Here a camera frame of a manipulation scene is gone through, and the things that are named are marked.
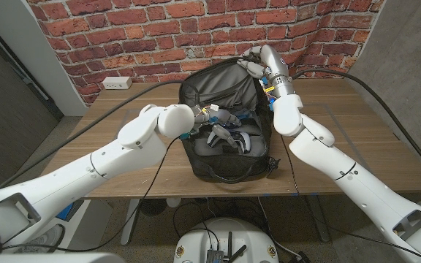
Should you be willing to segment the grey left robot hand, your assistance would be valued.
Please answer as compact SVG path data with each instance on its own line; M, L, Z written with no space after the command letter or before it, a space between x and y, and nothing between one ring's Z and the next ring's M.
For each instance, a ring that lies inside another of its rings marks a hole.
M226 140L233 148L237 147L237 143L230 134L230 127L241 126L240 119L235 115L231 114L225 109L216 109L215 104L211 104L207 107L199 107L196 105L192 108L194 114L195 127L198 129L204 125L211 125L212 132L208 136L207 144L209 147L213 147L218 140Z

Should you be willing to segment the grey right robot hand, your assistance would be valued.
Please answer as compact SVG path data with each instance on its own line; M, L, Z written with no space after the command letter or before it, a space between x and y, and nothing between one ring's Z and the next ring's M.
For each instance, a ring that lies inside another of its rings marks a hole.
M287 64L274 47L269 45L251 47L246 50L237 64L252 77L272 80L278 76L289 77Z

